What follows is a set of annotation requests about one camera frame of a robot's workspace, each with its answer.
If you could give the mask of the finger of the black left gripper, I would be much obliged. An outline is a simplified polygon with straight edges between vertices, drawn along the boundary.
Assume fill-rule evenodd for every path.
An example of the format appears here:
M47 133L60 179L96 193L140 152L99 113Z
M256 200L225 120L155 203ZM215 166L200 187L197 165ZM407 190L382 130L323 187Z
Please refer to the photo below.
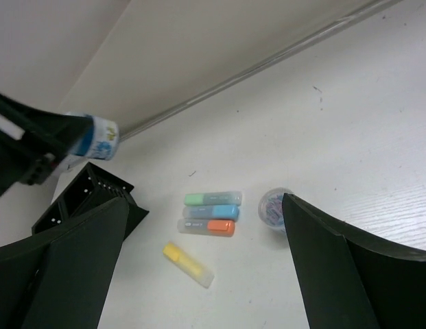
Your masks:
M23 131L0 129L0 197L16 183L41 185L91 129L93 120L45 112L0 93L0 116Z

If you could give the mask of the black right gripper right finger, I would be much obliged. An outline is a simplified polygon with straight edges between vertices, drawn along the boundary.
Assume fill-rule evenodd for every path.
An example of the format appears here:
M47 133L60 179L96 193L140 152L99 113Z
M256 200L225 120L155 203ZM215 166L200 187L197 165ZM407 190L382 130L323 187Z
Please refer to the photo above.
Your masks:
M426 251L286 193L285 231L310 328L426 328Z

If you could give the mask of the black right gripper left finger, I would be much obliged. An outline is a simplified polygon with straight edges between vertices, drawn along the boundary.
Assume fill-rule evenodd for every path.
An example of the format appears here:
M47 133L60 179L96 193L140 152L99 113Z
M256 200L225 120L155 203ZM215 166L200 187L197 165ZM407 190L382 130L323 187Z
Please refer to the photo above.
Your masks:
M0 328L96 328L128 214L114 198L0 247Z

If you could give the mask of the clear jar of paper clips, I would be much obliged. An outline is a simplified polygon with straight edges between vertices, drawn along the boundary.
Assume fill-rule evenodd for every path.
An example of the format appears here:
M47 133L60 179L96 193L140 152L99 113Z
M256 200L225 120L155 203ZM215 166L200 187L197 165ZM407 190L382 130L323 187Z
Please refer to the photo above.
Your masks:
M292 194L288 188L274 188L269 190L260 200L258 215L271 230L286 235L283 217L284 194Z

